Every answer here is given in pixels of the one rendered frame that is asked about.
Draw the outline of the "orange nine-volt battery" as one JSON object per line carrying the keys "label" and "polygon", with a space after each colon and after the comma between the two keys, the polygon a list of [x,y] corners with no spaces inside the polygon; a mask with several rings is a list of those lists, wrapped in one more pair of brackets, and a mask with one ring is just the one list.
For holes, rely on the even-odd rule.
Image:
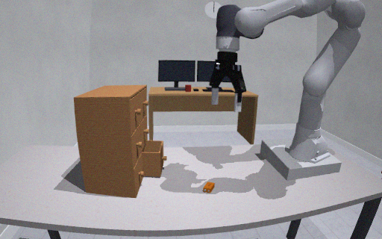
{"label": "orange nine-volt battery", "polygon": [[215,185],[215,183],[207,182],[206,185],[204,186],[203,192],[211,193],[211,191],[214,188],[214,185]]}

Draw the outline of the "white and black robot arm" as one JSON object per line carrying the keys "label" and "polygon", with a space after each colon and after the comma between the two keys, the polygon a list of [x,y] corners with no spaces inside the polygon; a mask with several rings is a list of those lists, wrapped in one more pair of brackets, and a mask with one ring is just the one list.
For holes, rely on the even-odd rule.
{"label": "white and black robot arm", "polygon": [[277,0],[243,9],[227,4],[219,8],[216,18],[216,48],[220,52],[236,52],[239,37],[258,38],[271,22],[286,16],[309,17],[323,10],[338,22],[338,29],[303,77],[299,118],[289,149],[295,159],[314,164],[331,156],[320,127],[326,90],[359,42],[359,27],[366,14],[364,4],[360,0]]}

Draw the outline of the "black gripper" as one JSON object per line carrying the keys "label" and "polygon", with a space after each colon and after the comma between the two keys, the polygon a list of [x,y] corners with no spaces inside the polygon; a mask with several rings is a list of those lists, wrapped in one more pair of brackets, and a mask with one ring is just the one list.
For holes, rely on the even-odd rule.
{"label": "black gripper", "polygon": [[[225,60],[227,62],[220,60]],[[242,67],[241,65],[235,65],[235,62],[237,62],[237,53],[217,52],[217,61],[219,61],[219,63],[214,64],[213,74],[209,83],[212,87],[211,104],[218,104],[219,85],[222,82],[222,79],[228,75],[235,89],[234,112],[241,112],[242,93],[246,92],[246,87],[242,76]]]}

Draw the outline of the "brown wooden chest of drawers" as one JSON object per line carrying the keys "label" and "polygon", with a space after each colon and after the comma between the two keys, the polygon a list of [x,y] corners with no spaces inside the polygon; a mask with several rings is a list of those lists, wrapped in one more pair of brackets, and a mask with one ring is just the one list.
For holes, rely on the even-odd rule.
{"label": "brown wooden chest of drawers", "polygon": [[[130,98],[147,85],[103,86],[74,97],[86,193],[136,198]],[[145,87],[143,87],[145,86]],[[141,88],[143,87],[143,88]],[[136,93],[135,93],[136,92]]]}

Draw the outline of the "brown wooden drawer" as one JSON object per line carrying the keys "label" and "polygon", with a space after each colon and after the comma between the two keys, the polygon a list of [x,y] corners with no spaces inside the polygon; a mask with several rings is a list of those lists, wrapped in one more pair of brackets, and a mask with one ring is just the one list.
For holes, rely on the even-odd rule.
{"label": "brown wooden drawer", "polygon": [[[136,128],[137,124],[140,122],[141,109],[140,108],[140,94],[137,93],[130,99],[130,109],[131,109],[131,133]],[[136,111],[137,110],[137,111]]]}
{"label": "brown wooden drawer", "polygon": [[137,126],[137,128],[131,135],[131,143],[132,143],[133,164],[135,165],[137,158],[141,152],[141,147],[143,147],[143,142],[140,142],[140,125]]}
{"label": "brown wooden drawer", "polygon": [[149,133],[149,129],[147,129],[147,115],[144,116],[143,120],[140,123],[140,133],[141,133],[141,142],[143,142],[143,146],[144,146],[144,143],[147,139],[147,134]]}
{"label": "brown wooden drawer", "polygon": [[[161,177],[163,163],[162,140],[147,140],[142,150],[142,162],[144,176]],[[161,149],[161,151],[160,151]]]}
{"label": "brown wooden drawer", "polygon": [[140,91],[140,109],[142,109],[142,113],[140,115],[140,120],[146,113],[146,105],[148,105],[148,101],[146,101],[146,88]]}
{"label": "brown wooden drawer", "polygon": [[144,176],[144,172],[143,172],[143,169],[142,169],[142,157],[140,155],[138,160],[137,160],[137,163],[136,163],[136,165],[134,167],[134,180],[135,180],[136,194],[137,194],[137,192],[139,190],[141,181],[143,179],[141,176]]}

